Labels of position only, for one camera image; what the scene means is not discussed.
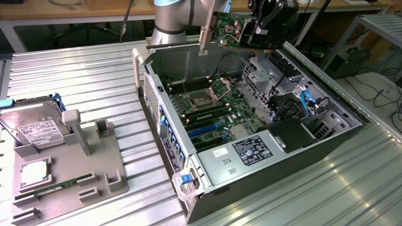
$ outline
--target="white label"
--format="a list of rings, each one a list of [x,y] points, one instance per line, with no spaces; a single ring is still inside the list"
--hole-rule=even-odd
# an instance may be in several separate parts
[[[226,147],[216,149],[214,152],[215,157],[218,158],[219,156],[223,156],[224,154],[227,154],[227,149]]]
[[[61,190],[63,189],[63,187],[61,186],[59,186],[59,187],[55,187],[55,188],[52,188],[52,189],[49,189],[49,190],[47,190],[47,191],[44,191],[44,192],[39,192],[35,196],[41,196],[41,195],[44,195],[44,194],[48,194],[48,193],[52,193],[52,192],[56,192],[56,191],[59,191],[59,190]]]
[[[44,145],[52,141],[63,139],[53,120],[19,126],[17,129],[33,145]]]

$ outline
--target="blue pcie slot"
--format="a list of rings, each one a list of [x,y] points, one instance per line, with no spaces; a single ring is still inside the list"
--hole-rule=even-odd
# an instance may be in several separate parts
[[[216,129],[219,128],[219,124],[220,124],[220,123],[216,123],[215,125],[208,126],[208,127],[204,127],[204,128],[202,128],[202,129],[198,129],[198,130],[195,130],[195,131],[192,131],[192,132],[188,132],[187,134],[188,134],[190,137],[194,137],[194,136],[196,136],[196,135],[199,135],[199,134],[211,132],[211,131],[214,131],[214,130],[216,130]]]

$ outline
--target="ram slot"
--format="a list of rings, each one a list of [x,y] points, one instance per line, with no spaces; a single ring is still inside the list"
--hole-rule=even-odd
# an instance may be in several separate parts
[[[210,112],[212,110],[216,110],[216,109],[223,109],[226,108],[226,105],[218,105],[218,106],[212,106],[212,107],[208,107],[208,108],[204,108],[204,109],[200,109],[195,112],[190,112],[186,114],[186,118],[194,116],[194,115],[198,115],[198,114],[202,114],[202,113],[206,113],[206,112]]]
[[[186,119],[186,124],[190,125],[190,124],[198,123],[200,121],[210,120],[212,118],[218,118],[223,115],[227,115],[228,113],[230,113],[230,107],[226,107],[223,109],[216,109],[216,110],[212,110],[212,111],[202,113],[202,114],[196,114]]]
[[[182,83],[173,84],[169,86],[169,94],[176,95],[184,92],[196,91],[199,89],[206,89],[210,87],[210,83],[207,80],[204,81],[196,81],[191,83],[186,83],[184,86]]]

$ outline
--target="sticker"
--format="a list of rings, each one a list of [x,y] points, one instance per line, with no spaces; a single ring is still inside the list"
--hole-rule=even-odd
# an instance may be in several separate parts
[[[33,145],[44,145],[52,141],[63,140],[60,130],[53,120],[19,126],[17,129]]]
[[[63,189],[63,187],[61,186],[59,186],[59,187],[55,187],[55,188],[52,188],[52,189],[49,189],[49,190],[47,190],[47,191],[44,191],[44,192],[39,192],[35,196],[41,196],[41,195],[44,195],[44,194],[48,194],[48,193],[52,193],[52,192],[56,192],[56,191],[59,191],[59,190],[61,190]]]
[[[211,116],[212,116],[212,114],[204,115],[202,117],[198,117],[196,120],[202,120],[202,119],[210,118]]]
[[[212,152],[214,152],[215,157],[223,156],[224,154],[228,153],[226,147],[219,148],[219,149],[214,150]]]
[[[272,156],[259,135],[232,144],[232,147],[246,166],[250,166]]]

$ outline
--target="pcie slot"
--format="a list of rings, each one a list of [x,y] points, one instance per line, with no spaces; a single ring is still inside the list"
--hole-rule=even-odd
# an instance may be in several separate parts
[[[187,126],[186,126],[186,131],[198,129],[198,128],[203,127],[203,126],[210,126],[210,125],[212,125],[212,124],[214,124],[214,121],[212,121],[212,120],[200,121],[199,123],[187,125]]]
[[[207,150],[207,148],[210,146],[223,143],[224,139],[226,139],[226,136],[220,136],[218,138],[214,138],[211,140],[207,140],[207,141],[204,141],[202,143],[195,144],[194,147],[195,147],[195,149],[200,149],[202,148],[203,150]]]
[[[219,124],[220,124],[220,123],[216,123],[216,124],[212,125],[212,126],[207,126],[207,127],[204,127],[204,128],[200,128],[200,129],[198,129],[198,130],[195,130],[195,131],[188,132],[188,133],[187,133],[188,137],[194,137],[194,136],[196,136],[196,135],[199,135],[199,134],[203,134],[203,133],[207,133],[207,132],[211,132],[211,131],[216,130],[216,129],[219,128]]]

